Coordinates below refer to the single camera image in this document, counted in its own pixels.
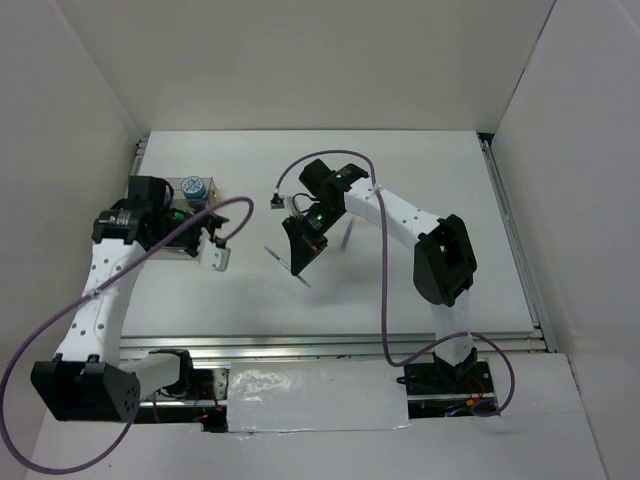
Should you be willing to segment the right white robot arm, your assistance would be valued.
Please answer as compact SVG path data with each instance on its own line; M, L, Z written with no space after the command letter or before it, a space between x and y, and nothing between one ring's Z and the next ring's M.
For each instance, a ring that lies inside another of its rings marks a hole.
M424 211L382 188L375 169L348 164L330 169L308 157L299 180L311 196L307 210L293 199L274 195L272 208L288 208L282 226L290 244L290 272L299 275L327 247L327 231L345 214L369 221L382 239L395 239L413 256L412 281L430 303L437 327L433 350L436 379L448 392L460 391L471 379L477 350L465 310L477 261L464 221Z

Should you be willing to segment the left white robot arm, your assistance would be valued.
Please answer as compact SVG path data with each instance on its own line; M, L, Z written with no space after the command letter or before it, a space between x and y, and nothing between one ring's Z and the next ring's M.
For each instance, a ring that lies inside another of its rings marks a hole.
M93 224L92 261L83 295L50 361L38 361L31 383L59 421L128 422L140 401L159 390L184 399L198 376L185 350L151 351L136 367L119 366L120 343L134 286L134 262L212 203L212 184L133 176L127 194Z

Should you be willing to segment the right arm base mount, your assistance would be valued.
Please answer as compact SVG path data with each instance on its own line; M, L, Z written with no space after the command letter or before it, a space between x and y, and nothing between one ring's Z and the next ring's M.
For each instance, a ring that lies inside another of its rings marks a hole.
M434 363L406 365L396 382L405 388L411 420L491 415L498 409L486 361L478 362L458 383L447 380Z

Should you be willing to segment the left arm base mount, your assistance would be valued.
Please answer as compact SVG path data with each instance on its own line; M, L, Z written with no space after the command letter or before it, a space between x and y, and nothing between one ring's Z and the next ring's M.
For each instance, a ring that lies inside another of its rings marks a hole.
M195 369L186 386L163 387L143 400L134 423L192 424L203 432L226 433L229 373L224 367Z

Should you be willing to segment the blue slime jar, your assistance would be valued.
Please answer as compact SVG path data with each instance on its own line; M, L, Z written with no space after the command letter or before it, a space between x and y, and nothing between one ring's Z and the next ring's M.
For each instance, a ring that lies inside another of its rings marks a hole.
M200 208L206 204L208 188L204 180L199 176L189 176L182 180L181 191L192 208Z

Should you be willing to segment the clear pen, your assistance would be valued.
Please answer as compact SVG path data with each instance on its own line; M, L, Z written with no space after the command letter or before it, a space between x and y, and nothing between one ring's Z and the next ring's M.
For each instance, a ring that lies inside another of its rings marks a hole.
M341 243L340 243L340 250L341 251L345 251L350 239L350 236L352 234L353 228L354 228L354 224L355 224L355 218L351 218L346 226L344 235L342 237Z
M304 278L302 278L299 275L294 275L292 273L291 267L289 265L289 263L287 263L280 255L278 255L273 249L271 249L269 246L264 246L263 247L264 250L271 256L273 257L293 278L297 279L302 285L304 285L306 288L311 288L311 285L309 284L309 282L307 282Z

